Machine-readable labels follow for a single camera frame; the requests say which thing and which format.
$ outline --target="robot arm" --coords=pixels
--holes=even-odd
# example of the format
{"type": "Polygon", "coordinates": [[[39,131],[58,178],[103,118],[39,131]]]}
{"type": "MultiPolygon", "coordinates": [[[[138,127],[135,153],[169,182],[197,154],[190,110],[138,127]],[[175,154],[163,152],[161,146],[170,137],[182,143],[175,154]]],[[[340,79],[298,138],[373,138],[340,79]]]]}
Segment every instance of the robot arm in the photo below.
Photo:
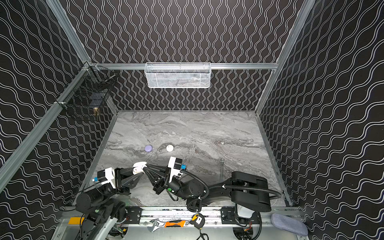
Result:
{"type": "Polygon", "coordinates": [[[236,221],[248,223],[255,211],[271,211],[270,200],[281,197],[279,192],[268,189],[267,180],[243,172],[232,172],[232,177],[212,186],[208,186],[197,176],[189,173],[182,160],[171,157],[166,167],[137,162],[131,168],[108,168],[98,172],[93,179],[102,185],[77,198],[76,210],[84,213],[95,224],[116,218],[117,222],[126,217],[125,203],[111,198],[115,194],[130,195],[143,175],[147,175],[156,194],[166,190],[182,200],[186,200],[187,209],[200,212],[202,206],[216,201],[231,200],[237,204],[236,221]],[[180,177],[187,174],[191,180],[183,182],[180,177]]]}

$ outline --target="white disc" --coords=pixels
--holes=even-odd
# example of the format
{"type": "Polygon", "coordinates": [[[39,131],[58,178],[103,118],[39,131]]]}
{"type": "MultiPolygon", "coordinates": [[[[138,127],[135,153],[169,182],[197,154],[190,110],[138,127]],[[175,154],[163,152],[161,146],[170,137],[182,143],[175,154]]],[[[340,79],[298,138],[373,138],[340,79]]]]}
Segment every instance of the white disc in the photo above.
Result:
{"type": "Polygon", "coordinates": [[[172,152],[173,151],[173,145],[168,145],[167,146],[167,151],[172,152]]]}

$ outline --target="wavy line pattern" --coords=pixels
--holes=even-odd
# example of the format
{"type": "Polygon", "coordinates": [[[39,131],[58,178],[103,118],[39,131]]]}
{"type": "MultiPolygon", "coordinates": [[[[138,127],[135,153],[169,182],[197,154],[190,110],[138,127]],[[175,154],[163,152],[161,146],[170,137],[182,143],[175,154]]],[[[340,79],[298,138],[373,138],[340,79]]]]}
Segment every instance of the wavy line pattern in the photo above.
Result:
{"type": "MultiPolygon", "coordinates": [[[[82,67],[44,0],[0,1],[1,166],[82,67]]],[[[61,113],[0,193],[0,239],[51,239],[91,165],[112,114],[61,113]]]]}
{"type": "Polygon", "coordinates": [[[303,0],[61,0],[91,59],[276,62],[303,0]]]}
{"type": "Polygon", "coordinates": [[[384,2],[317,1],[262,111],[312,239],[382,239],[384,2]]]}
{"type": "Polygon", "coordinates": [[[0,2],[0,166],[82,66],[44,0],[0,2]]]}
{"type": "Polygon", "coordinates": [[[51,239],[59,209],[72,205],[112,119],[103,110],[99,122],[58,116],[0,193],[0,239],[51,239]]]}
{"type": "Polygon", "coordinates": [[[213,70],[211,87],[149,88],[144,71],[121,71],[111,96],[118,109],[255,109],[271,70],[213,70]]]}

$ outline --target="gray marble surface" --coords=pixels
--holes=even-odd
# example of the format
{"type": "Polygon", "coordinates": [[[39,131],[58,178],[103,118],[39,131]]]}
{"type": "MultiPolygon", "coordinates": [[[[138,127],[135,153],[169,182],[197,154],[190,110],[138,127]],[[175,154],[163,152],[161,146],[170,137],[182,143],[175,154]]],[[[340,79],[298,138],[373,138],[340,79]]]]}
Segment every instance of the gray marble surface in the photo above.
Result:
{"type": "MultiPolygon", "coordinates": [[[[187,170],[208,185],[220,181],[224,158],[224,179],[242,171],[265,177],[270,189],[281,192],[253,112],[120,112],[94,176],[108,167],[132,167],[141,161],[166,166],[170,156],[183,159],[187,170]],[[153,146],[149,153],[144,150],[148,144],[153,146]],[[169,144],[174,146],[172,152],[166,150],[169,144]]],[[[146,176],[131,193],[117,198],[129,205],[185,206],[184,201],[173,202],[165,191],[156,195],[146,176]]],[[[271,204],[285,206],[283,199],[271,204]]]]}

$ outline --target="purple disc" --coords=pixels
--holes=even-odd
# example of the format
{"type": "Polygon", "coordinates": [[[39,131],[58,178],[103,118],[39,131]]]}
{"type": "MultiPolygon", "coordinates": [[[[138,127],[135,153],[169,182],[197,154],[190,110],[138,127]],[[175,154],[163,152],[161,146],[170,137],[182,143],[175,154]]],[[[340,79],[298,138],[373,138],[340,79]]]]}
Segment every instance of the purple disc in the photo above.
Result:
{"type": "Polygon", "coordinates": [[[147,146],[145,146],[145,151],[146,151],[146,152],[150,152],[150,151],[152,151],[152,146],[151,146],[151,145],[147,145],[147,146]]]}

